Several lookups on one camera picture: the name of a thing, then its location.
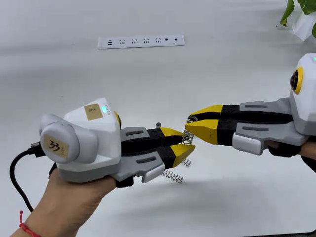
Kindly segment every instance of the metal spring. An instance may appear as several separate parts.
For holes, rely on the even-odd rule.
[[[196,122],[198,119],[194,116],[190,116],[187,119],[187,123]],[[182,137],[182,144],[191,145],[193,141],[194,135],[190,133],[188,130],[184,130]]]
[[[181,162],[183,165],[185,165],[186,167],[189,167],[192,163],[192,161],[190,161],[189,159],[185,159],[184,161]]]
[[[174,181],[174,182],[179,183],[179,184],[181,184],[182,181],[183,181],[183,177],[182,176],[180,176],[180,175],[178,175],[178,174],[176,174],[176,173],[174,173],[174,172],[172,172],[170,170],[167,170],[167,169],[163,172],[162,175],[164,177]]]

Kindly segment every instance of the white surface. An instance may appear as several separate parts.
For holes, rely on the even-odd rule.
[[[1,226],[24,203],[13,157],[39,140],[43,114],[63,116],[106,97],[125,126],[184,129],[209,105],[288,96],[298,60],[315,45],[278,30],[284,0],[5,0],[0,8]],[[181,32],[184,47],[97,50],[101,35]],[[316,174],[300,158],[260,157],[194,139],[190,168],[115,190],[78,236],[239,237],[315,229]],[[28,158],[17,179],[35,205],[52,162]]]
[[[184,46],[182,35],[133,36],[98,39],[98,49]]]

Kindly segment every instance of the power outlet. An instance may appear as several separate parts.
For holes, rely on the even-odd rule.
[[[98,49],[184,46],[183,35],[99,38]]]

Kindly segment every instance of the white plastic casing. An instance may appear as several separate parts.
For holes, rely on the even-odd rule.
[[[99,107],[100,116],[88,120],[85,106],[61,119],[45,115],[41,121],[41,144],[48,135],[67,145],[67,159],[60,158],[43,148],[49,158],[62,170],[83,172],[100,167],[116,165],[120,161],[120,128],[115,114],[105,98],[89,103]]]
[[[254,155],[261,155],[263,151],[263,143],[260,140],[233,135],[233,147],[242,152],[248,152]]]
[[[305,121],[316,121],[316,54],[306,54],[298,62],[303,67],[303,83],[300,93],[292,94],[299,117]]]

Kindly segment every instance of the paper label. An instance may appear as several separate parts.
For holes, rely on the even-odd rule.
[[[98,104],[86,105],[84,107],[88,120],[103,118],[103,114]]]
[[[68,158],[69,145],[51,136],[44,135],[44,149],[61,158]]]

